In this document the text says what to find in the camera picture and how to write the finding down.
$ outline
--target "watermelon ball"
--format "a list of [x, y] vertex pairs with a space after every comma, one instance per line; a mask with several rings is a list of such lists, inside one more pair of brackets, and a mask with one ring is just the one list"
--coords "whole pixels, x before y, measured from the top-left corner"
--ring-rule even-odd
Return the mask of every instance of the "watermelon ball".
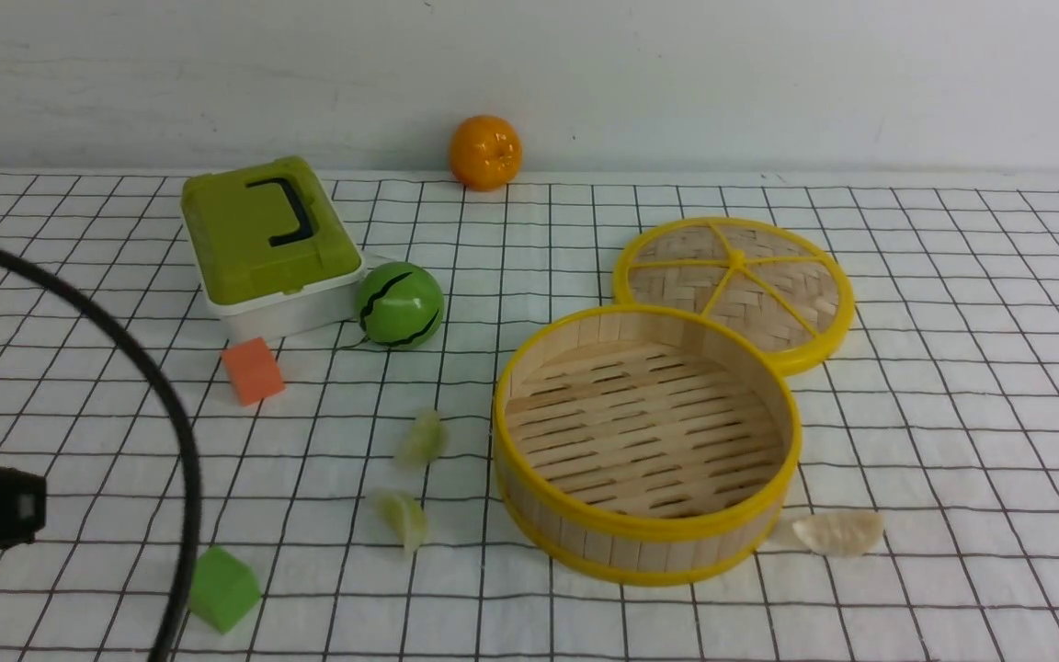
[[372, 342], [409, 351], [435, 335], [444, 322], [444, 289], [411, 263], [376, 268], [358, 286], [358, 326]]

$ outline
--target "grid tablecloth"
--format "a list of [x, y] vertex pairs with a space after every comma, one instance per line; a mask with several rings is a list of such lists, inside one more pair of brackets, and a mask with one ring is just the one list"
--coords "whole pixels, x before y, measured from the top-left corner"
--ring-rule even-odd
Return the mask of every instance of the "grid tablecloth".
[[[356, 240], [428, 268], [443, 329], [385, 353], [354, 324], [274, 344], [289, 389], [249, 410], [219, 369], [178, 194], [161, 173], [0, 173], [0, 247], [116, 315], [172, 377], [203, 455], [202, 538], [266, 598], [226, 637], [191, 619], [177, 659], [1059, 661], [1059, 179], [326, 177]], [[694, 587], [621, 588], [535, 550], [492, 496], [491, 384], [551, 319], [610, 301], [618, 250], [695, 215], [768, 220], [831, 251], [858, 319], [791, 378], [804, 454], [787, 515], [877, 507], [886, 539], [827, 560], [774, 538]], [[450, 446], [388, 460], [425, 407]], [[0, 659], [142, 659], [181, 514], [169, 425], [127, 360], [0, 271], [0, 465], [46, 473], [40, 540], [0, 553]], [[364, 507], [421, 495], [405, 561]]]

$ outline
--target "toy orange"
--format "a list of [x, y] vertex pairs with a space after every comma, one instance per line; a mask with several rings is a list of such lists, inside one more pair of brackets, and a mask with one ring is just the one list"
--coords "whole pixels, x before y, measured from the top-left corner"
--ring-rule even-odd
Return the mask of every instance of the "toy orange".
[[468, 189], [491, 192], [508, 184], [521, 168], [521, 139], [513, 125], [492, 115], [460, 122], [449, 146], [452, 175]]

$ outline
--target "black stripe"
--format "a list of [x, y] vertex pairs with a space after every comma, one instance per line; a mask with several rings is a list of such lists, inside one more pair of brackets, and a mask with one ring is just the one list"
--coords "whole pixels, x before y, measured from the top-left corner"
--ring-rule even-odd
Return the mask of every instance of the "black stripe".
[[390, 343], [379, 343], [379, 344], [382, 345], [383, 347], [391, 347], [391, 348], [401, 347], [403, 345], [412, 344], [415, 342], [415, 340], [419, 339], [419, 336], [428, 334], [428, 332], [430, 332], [430, 328], [432, 328], [432, 325], [435, 324], [436, 319], [439, 317], [441, 317], [441, 311], [436, 310], [435, 315], [433, 315], [432, 318], [428, 320], [428, 323], [425, 324], [423, 328], [416, 330], [411, 336], [407, 336], [407, 338], [403, 338], [401, 340], [392, 340], [392, 342]]
[[382, 284], [381, 288], [379, 288], [378, 292], [374, 292], [373, 294], [371, 294], [370, 299], [365, 300], [365, 306], [362, 306], [362, 310], [358, 310], [358, 326], [362, 327], [362, 334], [365, 334], [365, 319], [372, 312], [374, 312], [374, 305], [375, 305], [375, 303], [377, 303], [379, 301], [379, 299], [381, 299], [382, 297], [385, 297], [387, 292], [391, 288], [394, 288], [395, 285], [398, 285], [399, 282], [402, 282], [403, 278], [407, 278], [407, 276], [411, 275], [411, 273], [412, 272], [405, 271], [405, 272], [400, 273], [399, 275], [396, 275], [395, 278], [392, 278], [392, 280], [383, 282], [383, 284]]

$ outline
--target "yellow rim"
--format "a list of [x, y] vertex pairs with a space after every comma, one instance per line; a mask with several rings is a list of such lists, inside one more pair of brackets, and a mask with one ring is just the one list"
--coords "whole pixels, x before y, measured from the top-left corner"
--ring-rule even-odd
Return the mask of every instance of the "yellow rim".
[[[689, 261], [663, 261], [657, 263], [636, 263], [636, 256], [639, 256], [640, 251], [644, 247], [647, 247], [651, 240], [660, 237], [661, 234], [666, 234], [674, 230], [680, 230], [682, 227], [708, 227], [708, 229], [718, 235], [719, 240], [721, 240], [722, 246], [729, 251], [730, 243], [724, 239], [718, 226], [731, 226], [731, 227], [748, 227], [749, 229], [762, 230], [770, 234], [774, 234], [778, 238], [787, 239], [790, 243], [797, 245], [797, 247], [803, 248], [805, 251], [810, 252], [810, 256], [805, 255], [786, 255], [786, 256], [774, 256], [774, 258], [754, 258], [743, 261], [741, 264], [733, 264], [730, 256], [721, 261], [712, 260], [689, 260]], [[821, 363], [824, 363], [832, 353], [840, 348], [841, 344], [844, 344], [844, 338], [848, 334], [848, 327], [852, 325], [854, 316], [857, 314], [856, 297], [852, 291], [852, 284], [848, 282], [848, 276], [845, 275], [844, 269], [840, 268], [834, 260], [819, 247], [812, 245], [807, 239], [800, 237], [800, 235], [783, 230], [782, 227], [773, 227], [770, 223], [759, 222], [756, 220], [749, 220], [743, 218], [733, 218], [733, 217], [700, 217], [700, 218], [685, 218], [682, 220], [676, 220], [674, 222], [667, 222], [661, 227], [653, 227], [652, 230], [640, 234], [639, 237], [631, 240], [621, 256], [615, 263], [615, 271], [612, 273], [612, 296], [616, 304], [635, 304], [635, 297], [631, 293], [630, 285], [630, 272], [634, 268], [664, 268], [664, 267], [679, 267], [679, 265], [700, 265], [701, 267], [722, 267], [730, 269], [729, 275], [735, 275], [735, 273], [743, 273], [751, 278], [752, 281], [757, 282], [762, 289], [770, 292], [772, 289], [770, 285], [766, 284], [765, 281], [759, 280], [751, 269], [747, 268], [748, 265], [754, 264], [772, 264], [778, 262], [819, 262], [819, 264], [824, 265], [827, 269], [828, 274], [832, 276], [832, 281], [836, 282], [837, 290], [840, 291], [840, 305], [837, 306], [836, 319], [832, 320], [832, 325], [824, 330], [814, 330], [810, 325], [804, 326], [807, 330], [814, 335], [811, 342], [800, 345], [798, 347], [791, 348], [785, 352], [759, 352], [762, 357], [768, 358], [772, 365], [776, 366], [777, 373], [784, 376], [790, 376], [790, 374], [805, 373], [807, 370], [811, 370]], [[803, 324], [804, 320], [800, 317], [794, 307], [787, 305], [786, 301], [783, 301], [782, 297], [774, 297], [786, 309], [797, 319], [797, 321]], [[714, 322], [714, 320], [708, 319], [707, 312], [712, 309], [712, 305], [705, 306], [705, 309], [701, 311], [698, 317], [704, 317], [712, 326], [717, 328], [726, 328], [731, 332], [731, 328], [723, 326]]]
[[618, 570], [610, 566], [604, 566], [602, 562], [588, 561], [586, 558], [570, 553], [568, 550], [546, 540], [546, 537], [538, 533], [537, 529], [534, 529], [530, 522], [526, 522], [525, 517], [522, 517], [518, 513], [518, 508], [514, 507], [513, 503], [509, 502], [509, 494], [505, 488], [505, 481], [501, 478], [500, 470], [498, 470], [496, 479], [497, 490], [501, 495], [501, 503], [504, 504], [505, 512], [509, 514], [509, 519], [513, 519], [513, 523], [517, 524], [522, 535], [530, 538], [530, 541], [540, 548], [543, 553], [550, 554], [558, 562], [561, 562], [562, 566], [567, 566], [576, 573], [591, 575], [591, 577], [604, 579], [605, 582], [629, 584], [629, 586], [634, 587], [680, 586], [680, 584], [701, 582], [701, 579], [722, 574], [734, 566], [738, 566], [739, 562], [746, 561], [749, 555], [753, 554], [754, 550], [757, 550], [762, 544], [762, 541], [770, 536], [770, 531], [778, 523], [778, 515], [783, 514], [783, 506], [780, 505], [774, 515], [770, 517], [770, 523], [757, 536], [754, 536], [754, 539], [744, 549], [739, 550], [738, 554], [733, 554], [733, 556], [724, 558], [722, 561], [715, 562], [714, 566], [699, 568], [688, 571], [688, 573], [631, 573], [629, 570]]
[[[603, 511], [603, 508], [582, 503], [579, 499], [572, 498], [572, 496], [559, 490], [558, 487], [551, 485], [550, 482], [538, 475], [537, 470], [534, 470], [533, 466], [530, 466], [525, 458], [513, 447], [508, 424], [505, 422], [505, 401], [507, 398], [503, 394], [508, 391], [509, 380], [513, 377], [513, 369], [516, 368], [521, 357], [525, 356], [525, 352], [528, 352], [530, 347], [540, 342], [542, 337], [556, 330], [556, 328], [574, 324], [589, 317], [615, 312], [643, 312], [679, 317], [688, 320], [688, 322], [705, 326], [707, 332], [726, 336], [733, 342], [738, 343], [744, 352], [756, 358], [759, 364], [768, 370], [770, 376], [774, 377], [778, 386], [778, 393], [786, 400], [787, 409], [791, 412], [791, 447], [787, 450], [787, 457], [784, 458], [783, 465], [778, 468], [777, 473], [759, 491], [751, 496], [751, 498], [744, 499], [741, 503], [717, 513], [682, 517], [682, 519], [643, 519], [643, 517], [631, 517]], [[501, 458], [499, 460], [508, 463], [513, 472], [517, 475], [517, 478], [521, 479], [521, 483], [537, 495], [538, 499], [542, 500], [542, 503], [545, 503], [552, 511], [555, 511], [564, 517], [564, 519], [575, 520], [575, 522], [584, 524], [588, 529], [593, 529], [593, 531], [609, 533], [613, 536], [630, 537], [634, 538], [634, 540], [649, 541], [688, 540], [688, 538], [706, 537], [716, 533], [730, 531], [730, 529], [749, 522], [757, 512], [765, 511], [770, 504], [780, 499], [780, 495], [785, 494], [786, 487], [790, 484], [791, 477], [793, 477], [795, 468], [798, 466], [798, 453], [803, 445], [798, 423], [798, 409], [795, 407], [794, 397], [791, 397], [790, 388], [787, 387], [786, 381], [783, 380], [783, 377], [778, 374], [774, 365], [770, 363], [769, 358], [764, 356], [761, 352], [758, 352], [748, 339], [742, 338], [738, 332], [731, 330], [731, 328], [718, 324], [712, 324], [705, 318], [693, 312], [668, 309], [668, 307], [664, 306], [640, 304], [610, 305], [594, 307], [594, 309], [589, 310], [579, 310], [579, 312], [559, 319], [558, 322], [539, 328], [537, 334], [531, 336], [513, 354], [508, 364], [505, 365], [505, 370], [501, 372], [501, 378], [497, 382], [496, 397], [492, 398], [492, 425], [495, 425], [497, 430], [495, 451], [500, 453]]]

